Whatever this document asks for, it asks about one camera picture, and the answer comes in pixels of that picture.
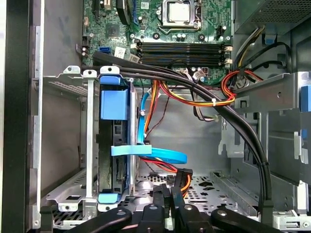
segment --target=metal bracket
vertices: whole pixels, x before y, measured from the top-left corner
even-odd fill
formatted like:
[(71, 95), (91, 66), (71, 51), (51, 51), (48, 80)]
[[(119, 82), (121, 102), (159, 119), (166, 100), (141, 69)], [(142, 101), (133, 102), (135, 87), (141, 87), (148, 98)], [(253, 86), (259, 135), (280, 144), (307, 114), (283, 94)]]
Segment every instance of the metal bracket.
[(228, 158), (244, 158), (244, 141), (241, 138), (240, 144), (235, 145), (234, 138), (235, 129), (222, 117), (222, 139), (218, 146), (219, 155), (225, 150)]
[(273, 227), (286, 232), (311, 231), (311, 216), (298, 216), (294, 210), (274, 212)]
[(303, 140), (299, 132), (294, 132), (294, 157), (299, 159), (304, 164), (309, 164), (308, 150), (302, 148)]
[(218, 186), (225, 191), (247, 214), (250, 216), (257, 216), (257, 210), (253, 206), (257, 206), (258, 202), (251, 198), (242, 189), (237, 187), (226, 177), (219, 177), (214, 172), (211, 172), (210, 177), (218, 184)]

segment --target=white label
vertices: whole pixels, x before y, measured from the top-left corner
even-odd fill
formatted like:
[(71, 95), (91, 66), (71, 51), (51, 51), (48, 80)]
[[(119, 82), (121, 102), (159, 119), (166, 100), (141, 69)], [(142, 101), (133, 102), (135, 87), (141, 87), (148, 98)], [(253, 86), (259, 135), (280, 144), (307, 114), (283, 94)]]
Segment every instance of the white label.
[(115, 49), (115, 57), (119, 57), (119, 58), (124, 58), (126, 49), (121, 48), (121, 47), (116, 47)]
[(129, 60), (130, 62), (138, 63), (138, 62), (139, 62), (139, 57), (137, 57), (137, 56), (135, 56), (135, 55), (133, 55), (133, 54), (130, 54), (128, 60)]
[(145, 10), (149, 10), (149, 3), (148, 2), (141, 2), (140, 8), (145, 9)]

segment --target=green circuit board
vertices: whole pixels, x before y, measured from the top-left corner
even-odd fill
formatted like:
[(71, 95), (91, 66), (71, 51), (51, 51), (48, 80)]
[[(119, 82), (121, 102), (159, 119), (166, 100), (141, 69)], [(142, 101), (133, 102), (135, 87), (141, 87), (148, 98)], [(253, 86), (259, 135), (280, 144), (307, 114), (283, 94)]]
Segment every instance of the green circuit board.
[[(160, 22), (157, 17), (157, 10), (161, 6), (162, 0), (133, 0), (135, 6), (136, 19), (141, 16), (140, 24), (132, 23), (130, 26), (122, 25), (118, 12), (115, 8), (115, 0), (111, 0), (111, 10), (100, 9), (99, 17), (96, 20), (93, 13), (94, 0), (84, 2), (84, 25), (83, 35), (90, 38), (90, 48), (88, 56), (83, 57), (83, 63), (92, 66), (92, 53), (99, 47), (110, 47), (113, 55), (116, 47), (126, 49), (124, 58), (127, 59), (130, 53), (135, 55), (134, 38), (143, 42), (171, 42), (176, 43), (176, 35), (184, 33), (187, 35), (185, 43), (208, 43), (231, 44), (231, 0), (202, 0), (202, 28), (198, 32), (173, 31), (168, 35), (158, 28)], [(226, 30), (220, 39), (216, 39), (216, 29), (219, 25), (226, 26)], [(153, 34), (159, 33), (158, 40), (153, 39)], [(198, 40), (198, 35), (204, 34), (204, 42)], [(209, 68), (205, 84), (213, 85), (218, 83), (226, 74), (226, 68)], [(140, 80), (135, 80), (134, 84), (141, 85)]]

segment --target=cable tie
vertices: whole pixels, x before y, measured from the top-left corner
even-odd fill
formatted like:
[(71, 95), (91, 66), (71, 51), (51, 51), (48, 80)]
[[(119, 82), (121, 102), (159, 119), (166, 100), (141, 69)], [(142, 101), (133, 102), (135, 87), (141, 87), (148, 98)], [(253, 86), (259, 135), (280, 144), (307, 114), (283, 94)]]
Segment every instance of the cable tie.
[(259, 163), (258, 166), (268, 166), (269, 162)]
[(213, 102), (213, 107), (215, 107), (216, 106), (216, 99), (212, 98), (212, 102)]
[(149, 94), (149, 96), (151, 95), (151, 88), (149, 88), (149, 90), (147, 91), (147, 93)]

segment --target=yellow wire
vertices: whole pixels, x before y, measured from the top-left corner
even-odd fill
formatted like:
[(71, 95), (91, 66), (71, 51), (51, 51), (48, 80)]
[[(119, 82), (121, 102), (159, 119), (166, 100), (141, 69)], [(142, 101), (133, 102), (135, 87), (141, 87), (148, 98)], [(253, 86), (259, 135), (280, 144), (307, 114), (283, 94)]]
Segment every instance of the yellow wire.
[[(190, 101), (190, 100), (186, 100), (184, 98), (182, 98), (181, 96), (175, 94), (174, 92), (172, 92), (165, 83), (163, 83), (163, 85), (166, 87), (166, 89), (169, 91), (169, 93), (173, 96), (175, 96), (176, 98), (180, 99), (180, 100), (183, 100), (183, 101), (186, 101), (187, 104), (189, 105), (192, 105), (192, 106), (203, 106), (203, 107), (211, 107), (214, 105), (214, 103), (210, 103), (210, 102), (194, 102), (194, 101)], [(216, 105), (219, 105), (219, 104), (230, 104), (232, 102), (235, 101), (235, 98), (233, 98), (232, 100), (225, 100), (225, 101), (218, 101), (216, 102)]]
[(144, 128), (144, 132), (147, 131), (147, 125), (149, 124), (150, 120), (151, 120), (151, 108), (152, 105), (154, 104), (156, 97), (156, 89), (157, 89), (157, 82), (154, 83), (153, 89), (152, 89), (152, 93), (151, 93), (151, 102), (150, 102), (150, 109), (149, 109), (149, 113), (146, 119), (146, 124), (145, 124), (145, 128)]
[[(265, 26), (263, 26), (263, 27), (258, 31), (258, 33), (254, 36), (254, 38), (258, 37), (258, 36), (263, 32), (264, 29), (265, 29)], [(242, 55), (242, 57), (241, 57), (241, 59), (240, 59), (240, 61), (239, 61), (239, 64), (238, 64), (239, 67), (242, 65), (242, 61), (243, 61), (244, 57), (246, 56), (248, 50), (249, 50), (249, 45), (248, 45), (248, 47), (245, 49), (245, 51), (244, 51), (244, 53), (243, 53), (243, 55)]]

